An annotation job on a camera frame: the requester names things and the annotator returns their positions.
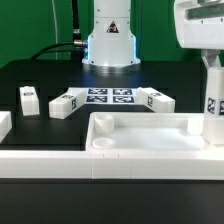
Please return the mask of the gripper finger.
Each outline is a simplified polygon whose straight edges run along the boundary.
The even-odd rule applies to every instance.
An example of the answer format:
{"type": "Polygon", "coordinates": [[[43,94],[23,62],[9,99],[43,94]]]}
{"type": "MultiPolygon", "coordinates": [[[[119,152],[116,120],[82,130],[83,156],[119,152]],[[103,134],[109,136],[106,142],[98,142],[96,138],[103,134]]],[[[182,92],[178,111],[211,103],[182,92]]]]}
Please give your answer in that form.
{"type": "Polygon", "coordinates": [[[220,51],[214,49],[203,49],[201,58],[207,70],[220,69],[220,51]]]}

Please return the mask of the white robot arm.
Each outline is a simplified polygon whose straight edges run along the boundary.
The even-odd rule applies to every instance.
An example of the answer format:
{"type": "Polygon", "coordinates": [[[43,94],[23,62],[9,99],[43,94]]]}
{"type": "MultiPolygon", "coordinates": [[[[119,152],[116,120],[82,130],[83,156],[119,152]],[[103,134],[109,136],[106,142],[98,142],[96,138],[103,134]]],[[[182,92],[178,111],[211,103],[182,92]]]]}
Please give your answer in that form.
{"type": "Polygon", "coordinates": [[[206,67],[221,65],[224,0],[146,0],[136,32],[133,16],[132,0],[93,0],[86,68],[123,71],[146,59],[168,59],[178,48],[200,50],[206,67]]]}

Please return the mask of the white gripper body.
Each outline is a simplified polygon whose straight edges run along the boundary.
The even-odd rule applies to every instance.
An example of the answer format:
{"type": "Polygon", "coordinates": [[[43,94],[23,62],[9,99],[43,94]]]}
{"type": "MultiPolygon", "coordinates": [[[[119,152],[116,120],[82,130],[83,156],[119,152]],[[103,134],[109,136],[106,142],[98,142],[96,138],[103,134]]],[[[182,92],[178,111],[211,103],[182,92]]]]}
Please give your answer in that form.
{"type": "Polygon", "coordinates": [[[174,21],[182,48],[224,50],[224,0],[175,0],[174,21]]]}

